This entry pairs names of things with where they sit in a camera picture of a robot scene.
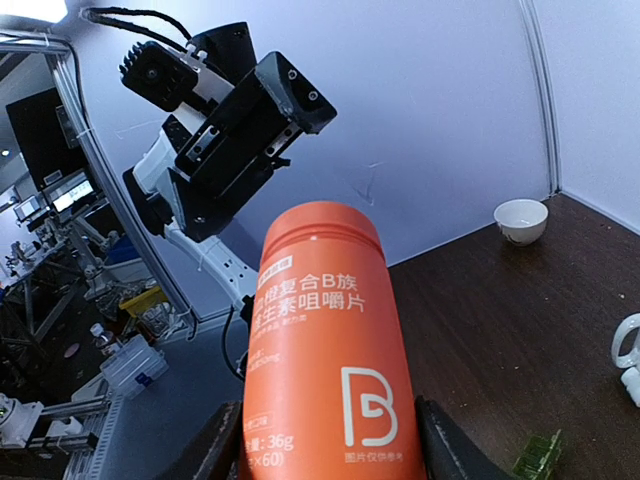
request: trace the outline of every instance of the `ceiling light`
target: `ceiling light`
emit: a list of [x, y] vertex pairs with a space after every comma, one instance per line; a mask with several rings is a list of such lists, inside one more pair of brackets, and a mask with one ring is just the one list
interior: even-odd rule
[[64, 0], [0, 0], [0, 14], [58, 23], [67, 15]]

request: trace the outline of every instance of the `white wall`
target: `white wall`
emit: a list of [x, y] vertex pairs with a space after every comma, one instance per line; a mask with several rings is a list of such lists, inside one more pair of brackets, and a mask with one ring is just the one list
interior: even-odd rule
[[16, 187], [20, 200], [26, 200], [38, 193], [21, 153], [7, 160], [6, 164], [0, 167], [0, 191], [12, 186]]
[[562, 188], [640, 231], [640, 3], [536, 0]]
[[[119, 3], [163, 11], [192, 32], [246, 20], [259, 57], [282, 51], [336, 106], [338, 118], [319, 137], [299, 140], [287, 152], [293, 167], [239, 213], [258, 245], [287, 208], [336, 200], [374, 221], [396, 263], [487, 225], [501, 201], [548, 194], [517, 2]], [[171, 27], [146, 24], [179, 39]], [[166, 117], [119, 83], [119, 63], [143, 39], [77, 21], [65, 28], [81, 58], [93, 126], [122, 172]], [[212, 308], [202, 296], [218, 290], [171, 246], [155, 245], [196, 309]]]

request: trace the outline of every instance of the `plastic container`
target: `plastic container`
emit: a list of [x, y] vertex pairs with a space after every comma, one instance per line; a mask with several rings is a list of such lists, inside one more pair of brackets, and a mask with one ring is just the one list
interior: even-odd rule
[[104, 269], [120, 283], [139, 282], [153, 278], [147, 265], [141, 258], [121, 262], [115, 265], [106, 265]]
[[115, 265], [140, 258], [129, 237], [124, 236], [107, 252], [107, 265]]
[[244, 400], [243, 479], [426, 478], [391, 281], [362, 213], [311, 203], [271, 226]]
[[116, 394], [134, 398], [168, 370], [164, 355], [136, 335], [100, 365], [105, 380]]

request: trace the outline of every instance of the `monitor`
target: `monitor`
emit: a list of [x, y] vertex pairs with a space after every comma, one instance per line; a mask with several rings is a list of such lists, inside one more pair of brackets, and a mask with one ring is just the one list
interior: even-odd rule
[[16, 217], [18, 217], [18, 220], [20, 220], [21, 222], [24, 222], [27, 218], [29, 218], [39, 210], [40, 202], [36, 197], [27, 198], [27, 200], [13, 209], [13, 211], [16, 213]]
[[68, 192], [60, 195], [56, 200], [53, 201], [53, 206], [56, 208], [56, 211], [58, 213], [61, 213], [81, 198], [84, 198], [92, 193], [93, 187], [91, 186], [91, 182], [89, 182], [89, 180], [85, 180], [80, 185], [73, 187]]
[[76, 135], [60, 115], [62, 100], [55, 88], [6, 106], [24, 161], [36, 188], [45, 188], [88, 165]]

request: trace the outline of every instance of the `metal frame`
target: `metal frame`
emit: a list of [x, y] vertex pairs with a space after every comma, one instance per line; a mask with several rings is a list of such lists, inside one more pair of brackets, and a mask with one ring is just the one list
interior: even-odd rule
[[538, 21], [534, 0], [520, 0], [520, 11], [527, 36], [529, 54], [540, 101], [540, 114], [545, 136], [545, 148], [549, 167], [549, 189], [552, 195], [562, 190], [562, 175], [559, 155], [558, 121], [553, 99], [551, 76], [547, 53]]
[[111, 398], [102, 395], [91, 400], [82, 402], [70, 402], [51, 407], [45, 407], [38, 414], [36, 422], [65, 420], [69, 417], [83, 419], [83, 429], [78, 435], [67, 435], [62, 437], [36, 437], [29, 440], [24, 448], [6, 448], [5, 454], [9, 453], [30, 453], [53, 454], [62, 452], [72, 454], [70, 466], [75, 466], [79, 459], [90, 460], [93, 452], [100, 445], [100, 433], [103, 430], [105, 420], [108, 418], [112, 407]]
[[51, 68], [53, 82], [69, 114], [69, 119], [76, 132], [78, 132], [78, 140], [89, 160], [96, 180], [109, 198], [118, 219], [149, 271], [162, 286], [171, 304], [178, 312], [181, 312], [180, 315], [183, 321], [195, 331], [198, 320], [192, 312], [189, 302], [158, 256], [150, 238], [141, 228], [133, 207], [118, 188], [119, 180], [116, 172], [113, 171], [107, 161], [91, 125], [87, 124], [79, 96], [82, 93], [78, 92], [75, 75], [72, 73], [74, 71], [71, 68], [71, 65], [73, 65], [72, 52], [65, 43], [69, 43], [69, 40], [59, 35], [0, 30], [0, 52], [42, 53], [49, 55], [47, 61]]
[[[50, 262], [50, 258], [55, 253], [63, 253], [65, 255], [69, 255], [69, 251], [67, 250], [66, 245], [50, 250], [43, 258], [38, 259], [37, 263], [35, 263], [28, 271], [26, 271], [16, 283], [11, 285], [13, 289], [15, 289], [17, 286], [22, 286], [24, 295], [24, 307], [26, 312], [26, 325], [22, 323], [16, 312], [13, 310], [13, 307], [10, 305], [7, 296], [5, 296], [4, 301], [2, 302], [2, 304], [0, 304], [0, 312], [4, 312], [7, 319], [11, 321], [11, 324], [17, 330], [18, 334], [23, 337], [21, 339], [8, 338], [0, 334], [0, 342], [4, 342], [7, 345], [31, 346], [33, 347], [35, 352], [45, 361], [48, 361], [49, 357], [44, 349], [40, 346], [40, 343], [49, 332], [51, 327], [60, 318], [75, 294], [80, 289], [80, 280], [83, 278], [82, 272], [80, 272], [79, 270], [73, 270], [68, 267], [58, 265], [55, 262]], [[56, 304], [51, 308], [51, 310], [49, 310], [47, 316], [44, 318], [44, 320], [42, 320], [42, 322], [36, 329], [33, 316], [32, 277], [43, 266], [48, 266], [54, 269], [63, 269], [65, 273], [75, 275], [77, 278], [67, 284], [68, 290], [64, 293], [64, 295], [62, 295], [62, 297], [58, 299]]]

